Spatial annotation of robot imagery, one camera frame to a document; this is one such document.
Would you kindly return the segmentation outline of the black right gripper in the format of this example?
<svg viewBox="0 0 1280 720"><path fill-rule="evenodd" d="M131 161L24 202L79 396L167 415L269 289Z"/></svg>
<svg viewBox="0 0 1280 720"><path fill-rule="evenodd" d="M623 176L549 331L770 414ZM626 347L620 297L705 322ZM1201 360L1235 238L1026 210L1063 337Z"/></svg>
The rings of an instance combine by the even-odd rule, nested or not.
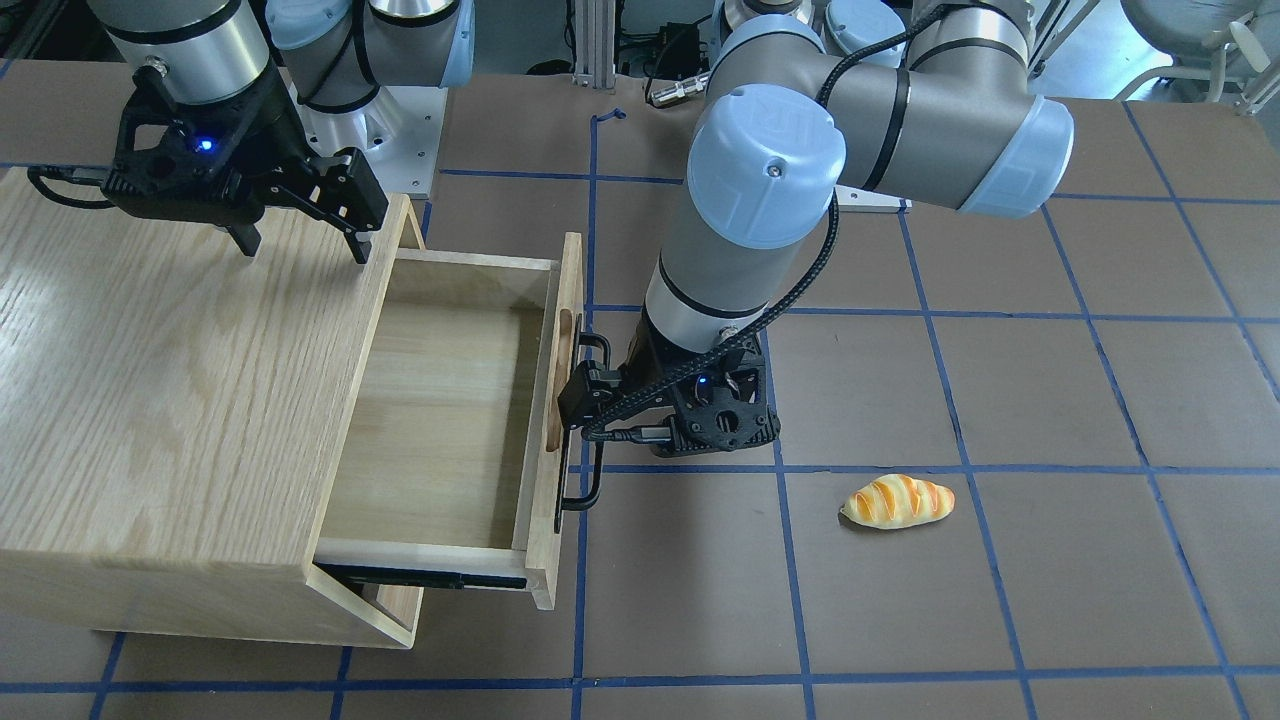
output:
<svg viewBox="0 0 1280 720"><path fill-rule="evenodd" d="M266 68L241 92L178 102L155 68L133 74L102 195L132 217L227 227L255 258L268 206L294 208L342 231L365 265L388 199L357 149L323 156L305 137L285 81Z"/></svg>

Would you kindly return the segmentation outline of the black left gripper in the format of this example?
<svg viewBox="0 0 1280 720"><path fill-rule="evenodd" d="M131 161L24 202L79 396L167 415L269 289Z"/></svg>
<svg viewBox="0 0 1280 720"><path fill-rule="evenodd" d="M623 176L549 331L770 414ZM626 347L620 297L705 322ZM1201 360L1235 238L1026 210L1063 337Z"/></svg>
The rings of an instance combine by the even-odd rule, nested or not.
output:
<svg viewBox="0 0 1280 720"><path fill-rule="evenodd" d="M582 360L573 368L557 397L563 428L571 432L585 427L625 392L630 395L660 380L692 357L694 352L668 341L650 320L640 320L621 370L596 360ZM620 434L649 446L660 457L769 445L780 433L780 419L767 402L765 370L765 355L753 336L648 401L643 409L673 410L662 423L632 427Z"/></svg>

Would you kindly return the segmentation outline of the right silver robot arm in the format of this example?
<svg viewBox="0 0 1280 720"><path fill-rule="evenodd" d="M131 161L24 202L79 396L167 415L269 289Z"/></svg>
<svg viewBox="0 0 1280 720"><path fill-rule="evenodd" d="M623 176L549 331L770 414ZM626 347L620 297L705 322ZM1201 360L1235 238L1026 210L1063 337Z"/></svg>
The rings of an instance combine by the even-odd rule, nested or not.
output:
<svg viewBox="0 0 1280 720"><path fill-rule="evenodd" d="M259 251L268 208L337 228L358 264L381 227L374 159L404 133L390 87L474 70L471 1L92 1L132 68L104 204L209 224Z"/></svg>

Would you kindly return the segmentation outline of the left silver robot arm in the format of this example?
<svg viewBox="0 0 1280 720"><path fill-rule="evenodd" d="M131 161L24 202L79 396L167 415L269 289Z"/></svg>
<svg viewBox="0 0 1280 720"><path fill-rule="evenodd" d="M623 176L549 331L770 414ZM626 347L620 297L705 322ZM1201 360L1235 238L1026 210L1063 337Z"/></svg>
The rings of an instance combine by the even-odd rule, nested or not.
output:
<svg viewBox="0 0 1280 720"><path fill-rule="evenodd" d="M662 457L772 443L759 334L833 252L838 186L1006 218L1057 188L1074 120L1028 87L1030 17L918 1L905 31L845 56L788 14L732 29L628 356L573 370L563 427Z"/></svg>

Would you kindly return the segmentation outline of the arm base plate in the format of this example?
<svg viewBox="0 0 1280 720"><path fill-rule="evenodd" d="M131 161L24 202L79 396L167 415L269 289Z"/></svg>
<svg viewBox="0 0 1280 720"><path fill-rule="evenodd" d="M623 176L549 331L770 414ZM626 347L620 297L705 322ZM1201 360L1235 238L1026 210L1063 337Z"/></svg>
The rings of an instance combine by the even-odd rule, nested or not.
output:
<svg viewBox="0 0 1280 720"><path fill-rule="evenodd" d="M310 145L321 155L360 149L387 192L429 199L448 96L447 88L383 87L353 111L297 109Z"/></svg>
<svg viewBox="0 0 1280 720"><path fill-rule="evenodd" d="M835 195L841 213L906 213L913 201L893 195L837 184Z"/></svg>

